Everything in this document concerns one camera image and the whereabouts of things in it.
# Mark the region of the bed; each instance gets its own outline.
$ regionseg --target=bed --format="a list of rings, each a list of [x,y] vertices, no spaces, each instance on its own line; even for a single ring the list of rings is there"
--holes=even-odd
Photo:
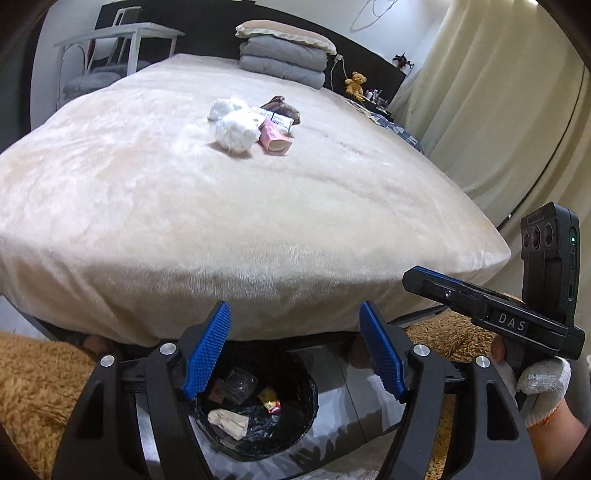
[[[230,156],[207,112],[275,95],[301,111],[287,155]],[[0,291],[69,330],[150,346],[230,303],[231,339],[388,317],[420,264],[484,283],[509,248],[428,159],[322,89],[185,54],[61,108],[0,155]]]

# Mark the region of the black headboard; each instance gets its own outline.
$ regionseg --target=black headboard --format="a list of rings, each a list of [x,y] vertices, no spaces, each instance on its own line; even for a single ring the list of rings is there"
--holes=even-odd
[[[331,39],[337,51],[344,57],[347,74],[363,73],[368,81],[364,90],[383,90],[382,97],[390,100],[400,87],[405,75],[390,62],[371,52],[358,43],[294,15],[256,5],[249,0],[125,0],[107,4],[100,10],[96,28],[109,27],[118,9],[141,5],[140,22],[154,22],[185,32],[177,43],[176,52],[193,55],[239,58],[239,45],[244,40],[236,38],[236,26],[247,20],[274,20],[295,27],[311,30]],[[168,54],[169,41],[156,38],[142,40],[140,58],[160,61]],[[329,71],[333,59],[329,60],[324,86],[330,88]],[[345,75],[341,65],[333,72],[335,92],[344,93]]]

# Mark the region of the trash can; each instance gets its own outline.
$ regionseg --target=trash can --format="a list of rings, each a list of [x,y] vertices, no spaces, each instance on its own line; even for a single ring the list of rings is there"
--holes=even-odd
[[[236,367],[257,379],[253,393],[241,405],[227,398],[221,404],[208,398],[216,381],[227,378]],[[277,393],[278,413],[270,413],[257,396],[267,387]],[[310,430],[318,412],[318,389],[296,354],[227,342],[207,389],[198,396],[194,408],[197,425],[209,440],[219,445],[224,454],[248,462],[287,450]],[[209,412],[219,408],[248,417],[246,436],[235,440],[208,421]]]

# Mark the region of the gray cushion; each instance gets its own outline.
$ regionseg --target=gray cushion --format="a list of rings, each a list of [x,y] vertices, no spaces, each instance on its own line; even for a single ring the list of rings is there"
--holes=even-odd
[[[138,71],[146,68],[150,62],[146,60],[138,60]],[[92,73],[115,72],[121,75],[121,78],[127,77],[127,62],[114,63],[113,65],[105,65],[104,67],[97,67],[91,70]]]
[[[108,87],[120,79],[121,75],[114,72],[89,73],[67,82],[64,86],[64,93],[69,96],[74,96],[74,94],[80,96]]]
[[[315,72],[323,72],[327,63],[324,50],[298,45],[272,35],[259,35],[250,38],[248,42],[240,45],[240,53],[292,63]]]
[[[303,83],[318,90],[324,85],[324,73],[315,72],[314,70],[305,69],[279,60],[243,55],[238,64],[242,70],[264,73],[279,77],[280,79],[293,80],[294,82]]]

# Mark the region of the white work glove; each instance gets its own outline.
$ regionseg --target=white work glove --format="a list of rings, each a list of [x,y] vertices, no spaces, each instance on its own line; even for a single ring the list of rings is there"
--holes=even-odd
[[[569,363],[560,357],[543,360],[526,368],[517,380],[511,366],[504,359],[500,360],[504,357],[505,347],[499,336],[491,345],[489,358],[505,382],[509,393],[513,397],[518,391],[526,395],[538,394],[531,412],[525,419],[525,426],[529,428],[547,419],[554,413],[569,386]]]

